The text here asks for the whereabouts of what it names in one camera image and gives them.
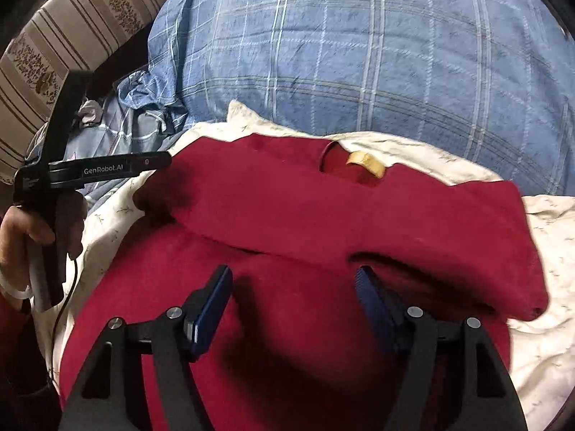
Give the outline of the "person's left hand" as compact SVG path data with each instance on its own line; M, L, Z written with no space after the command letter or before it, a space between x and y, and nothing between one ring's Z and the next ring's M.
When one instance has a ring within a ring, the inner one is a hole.
M76 260L83 252L82 236L88 214L86 199L78 192L61 197L59 241L65 244L67 256ZM50 245L55 234L34 212L11 206L1 223L1 295L15 310L22 309L22 300L12 293L24 291L29 285L29 243Z

